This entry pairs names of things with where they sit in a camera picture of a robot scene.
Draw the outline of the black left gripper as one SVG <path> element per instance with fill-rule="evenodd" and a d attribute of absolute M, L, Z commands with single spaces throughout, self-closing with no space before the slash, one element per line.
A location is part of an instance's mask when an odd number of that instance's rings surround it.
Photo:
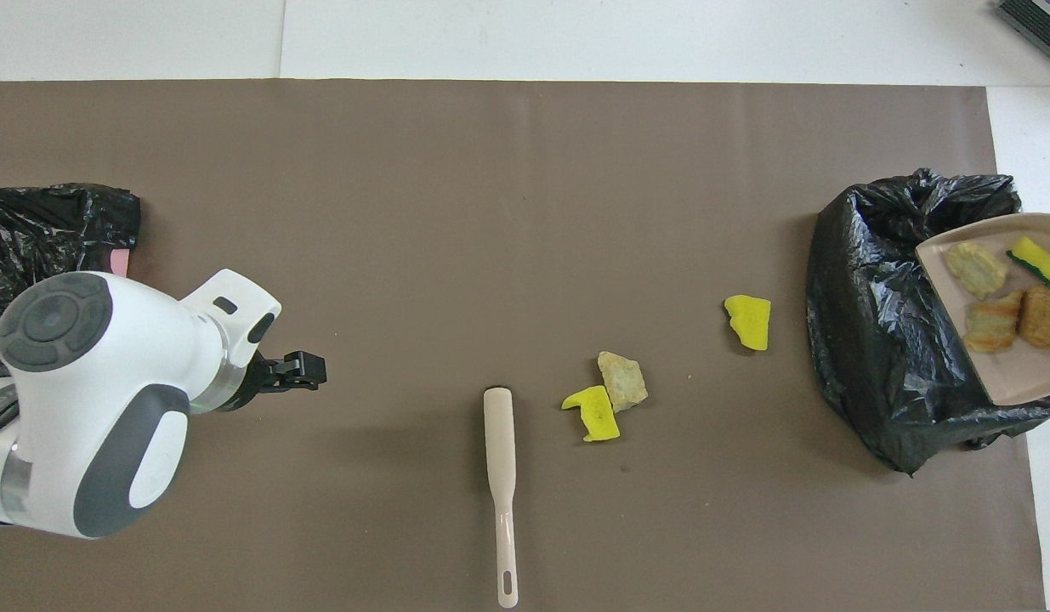
<path fill-rule="evenodd" d="M 240 410 L 260 394 L 285 393 L 300 388 L 318 391 L 326 380 L 326 363 L 318 355 L 295 351 L 288 353 L 284 358 L 268 358 L 256 351 L 242 376 L 237 391 L 223 403 L 223 411 Z"/>

